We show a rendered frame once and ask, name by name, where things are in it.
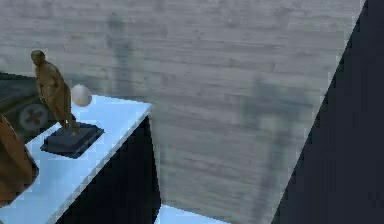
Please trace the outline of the golden figure statue dark base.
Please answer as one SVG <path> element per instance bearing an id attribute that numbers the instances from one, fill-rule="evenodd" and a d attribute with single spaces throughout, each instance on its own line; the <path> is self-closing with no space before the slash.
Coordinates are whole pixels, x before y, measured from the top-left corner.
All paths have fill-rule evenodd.
<path id="1" fill-rule="evenodd" d="M 33 50 L 36 88 L 40 100 L 53 113 L 60 128 L 48 136 L 42 151 L 77 159 L 103 134 L 96 125 L 80 123 L 72 113 L 71 89 L 59 69 L 46 59 L 42 50 Z"/>

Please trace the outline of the white egg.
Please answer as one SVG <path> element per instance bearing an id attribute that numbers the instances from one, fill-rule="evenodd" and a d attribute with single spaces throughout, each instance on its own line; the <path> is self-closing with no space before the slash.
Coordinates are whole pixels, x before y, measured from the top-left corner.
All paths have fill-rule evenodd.
<path id="1" fill-rule="evenodd" d="M 90 90 L 81 84 L 75 85 L 71 90 L 72 101 L 79 107 L 87 107 L 92 102 Z"/>

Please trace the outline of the pale blue counter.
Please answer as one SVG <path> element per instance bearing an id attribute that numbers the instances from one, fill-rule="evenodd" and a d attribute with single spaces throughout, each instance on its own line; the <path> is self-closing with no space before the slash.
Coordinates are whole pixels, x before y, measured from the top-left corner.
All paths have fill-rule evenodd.
<path id="1" fill-rule="evenodd" d="M 149 103 L 95 95 L 73 112 L 104 133 L 77 158 L 41 149 L 53 126 L 27 143 L 36 182 L 0 208 L 0 224 L 229 224 L 161 204 Z"/>

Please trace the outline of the brown rounded object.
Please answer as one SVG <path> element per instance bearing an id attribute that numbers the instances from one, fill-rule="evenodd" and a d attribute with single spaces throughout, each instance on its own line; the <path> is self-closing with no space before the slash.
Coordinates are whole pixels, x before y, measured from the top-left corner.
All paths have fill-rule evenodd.
<path id="1" fill-rule="evenodd" d="M 39 168 L 25 143 L 0 113 L 0 207 L 10 205 L 38 174 Z"/>

